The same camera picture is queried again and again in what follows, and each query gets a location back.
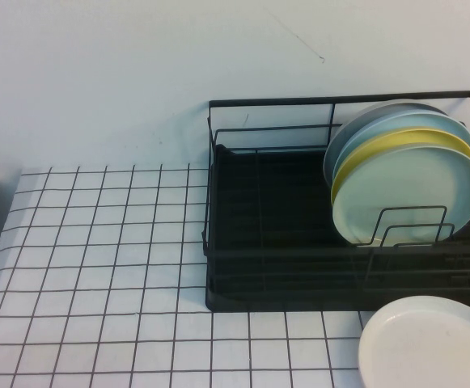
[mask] tiled countertop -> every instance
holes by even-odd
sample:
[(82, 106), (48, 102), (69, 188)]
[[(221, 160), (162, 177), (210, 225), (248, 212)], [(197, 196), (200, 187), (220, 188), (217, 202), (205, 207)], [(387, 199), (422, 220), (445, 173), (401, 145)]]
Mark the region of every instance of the tiled countertop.
[(0, 240), (1, 387), (362, 386), (370, 313), (211, 314), (204, 167), (28, 171)]

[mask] stack of plates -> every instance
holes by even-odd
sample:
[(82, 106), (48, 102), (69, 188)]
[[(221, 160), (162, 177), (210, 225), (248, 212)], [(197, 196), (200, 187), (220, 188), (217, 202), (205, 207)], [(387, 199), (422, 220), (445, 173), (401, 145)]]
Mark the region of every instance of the stack of plates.
[(470, 132), (425, 103), (380, 103), (341, 126), (324, 178), (333, 221), (349, 242), (433, 243), (470, 220)]

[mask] plate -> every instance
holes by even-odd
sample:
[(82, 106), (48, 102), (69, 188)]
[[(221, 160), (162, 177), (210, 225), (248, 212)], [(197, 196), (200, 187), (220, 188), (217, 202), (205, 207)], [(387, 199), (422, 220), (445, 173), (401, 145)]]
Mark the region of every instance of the plate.
[(470, 387), (470, 307), (407, 297), (380, 309), (358, 346), (366, 388)]
[[(383, 209), (409, 206), (434, 208), (385, 211), (374, 236)], [(337, 193), (332, 216), (339, 233), (354, 244), (427, 244), (448, 237), (451, 227), (395, 227), (385, 233), (389, 226), (439, 224), (441, 206), (454, 232), (470, 220), (470, 158), (436, 145), (403, 145), (356, 167)]]
[(433, 112), (445, 114), (445, 112), (412, 99), (394, 99), (377, 103), (372, 107), (360, 111), (352, 120), (339, 128), (333, 139), (330, 140), (326, 154), (324, 155), (323, 173), (329, 186), (332, 186), (332, 172), (335, 162), (345, 146), (346, 142), (364, 125), (375, 121), (382, 116), (392, 113), (406, 112), (413, 109), (426, 109)]
[(366, 159), (402, 145), (409, 144), (433, 144), (444, 146), (452, 150), (459, 151), (470, 158), (470, 146), (461, 140), (460, 137), (454, 136), (441, 129), (434, 128), (406, 128), (397, 129), (365, 141), (357, 147), (345, 161), (341, 164), (332, 185), (332, 204), (337, 196), (339, 187), (345, 181), (348, 174)]
[(348, 155), (364, 141), (368, 141), (372, 137), (394, 129), (408, 127), (431, 127), (441, 129), (460, 137), (470, 147), (470, 132), (459, 121), (454, 120), (447, 115), (423, 109), (393, 113), (364, 126), (346, 142), (345, 146), (339, 153), (339, 157), (337, 158), (335, 167), (333, 168), (332, 181), (335, 179), (339, 167)]

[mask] yellow plate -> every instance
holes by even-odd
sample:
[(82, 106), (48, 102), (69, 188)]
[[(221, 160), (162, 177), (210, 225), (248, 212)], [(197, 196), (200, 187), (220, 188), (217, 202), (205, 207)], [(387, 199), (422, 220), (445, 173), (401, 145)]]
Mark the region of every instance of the yellow plate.
[(470, 158), (470, 146), (461, 140), (461, 138), (452, 135), (449, 132), (442, 131), (441, 129), (412, 127), (378, 135), (377, 137), (373, 137), (372, 139), (363, 142), (359, 147), (352, 151), (352, 153), (349, 154), (341, 164), (341, 167), (339, 167), (332, 185), (332, 205), (342, 183), (345, 181), (348, 174), (360, 163), (380, 152), (389, 150), (392, 147), (417, 143), (444, 146), (452, 150), (459, 151)]

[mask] black dish rack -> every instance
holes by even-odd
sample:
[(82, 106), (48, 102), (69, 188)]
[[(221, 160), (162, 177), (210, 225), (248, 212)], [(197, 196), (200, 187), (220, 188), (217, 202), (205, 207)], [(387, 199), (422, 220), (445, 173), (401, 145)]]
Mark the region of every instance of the black dish rack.
[[(341, 126), (337, 121), (346, 118), (347, 107), (357, 112), (389, 99), (449, 103), (467, 113), (470, 130), (470, 91), (210, 101), (210, 172), (202, 234), (210, 310), (376, 310), (412, 295), (449, 297), (470, 306), (470, 222), (442, 241), (394, 247), (356, 247), (332, 223), (323, 160)], [(319, 107), (326, 122), (248, 128), (247, 113), (238, 128), (213, 129), (212, 114), (222, 109), (254, 112), (267, 107)], [(344, 112), (338, 115), (337, 109)], [(318, 142), (268, 145), (277, 133), (292, 133), (285, 136), (290, 141), (301, 130), (309, 132), (306, 139)], [(234, 135), (244, 146), (226, 144)], [(246, 146), (248, 138), (256, 144)], [(442, 211), (441, 222), (432, 226), (453, 230), (445, 222), (443, 206), (426, 208)]]

